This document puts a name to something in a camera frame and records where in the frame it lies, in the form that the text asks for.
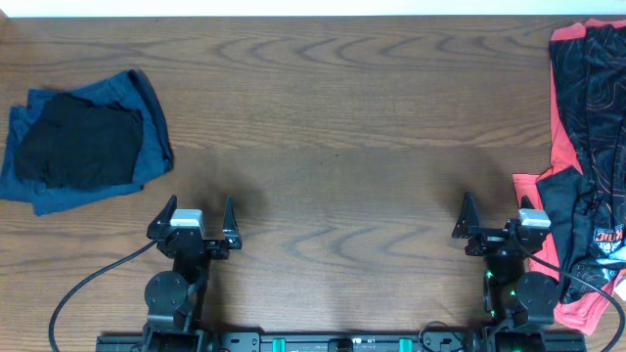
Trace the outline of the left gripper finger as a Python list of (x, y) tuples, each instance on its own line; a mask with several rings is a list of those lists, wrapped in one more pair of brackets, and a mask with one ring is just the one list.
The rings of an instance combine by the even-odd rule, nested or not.
[(226, 197), (222, 233), (229, 249), (241, 249), (242, 237), (234, 214), (234, 204), (231, 196)]
[(177, 209), (177, 196), (172, 195), (164, 208), (149, 224), (147, 238), (150, 240), (163, 240), (170, 228), (170, 220)]

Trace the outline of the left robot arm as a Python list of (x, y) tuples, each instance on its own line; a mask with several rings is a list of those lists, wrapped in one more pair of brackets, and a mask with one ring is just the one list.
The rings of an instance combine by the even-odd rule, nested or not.
[(146, 285), (148, 320), (141, 352), (215, 352), (221, 349), (216, 333), (201, 327), (209, 266), (226, 260), (232, 250), (243, 247), (234, 216), (233, 200), (226, 198), (222, 225), (224, 237), (204, 236), (202, 211), (182, 209), (173, 196), (150, 223), (147, 237), (173, 261), (172, 269), (154, 275)]

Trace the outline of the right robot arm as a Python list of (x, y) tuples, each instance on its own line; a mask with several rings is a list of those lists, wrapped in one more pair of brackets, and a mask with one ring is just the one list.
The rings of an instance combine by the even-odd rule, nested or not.
[(464, 194), (452, 237), (465, 239), (467, 256), (481, 257), (483, 308), (492, 322), (467, 339), (469, 351), (545, 351), (543, 331), (555, 322), (557, 281), (532, 272), (526, 260), (543, 248), (551, 220), (530, 203), (503, 228), (480, 225), (474, 197)]

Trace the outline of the black patterned jersey shirt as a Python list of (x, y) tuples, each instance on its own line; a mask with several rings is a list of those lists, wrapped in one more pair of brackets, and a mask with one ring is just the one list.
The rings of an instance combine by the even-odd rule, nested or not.
[(550, 45), (560, 141), (574, 150), (537, 184), (552, 221), (564, 304), (625, 267), (625, 28), (590, 23)]

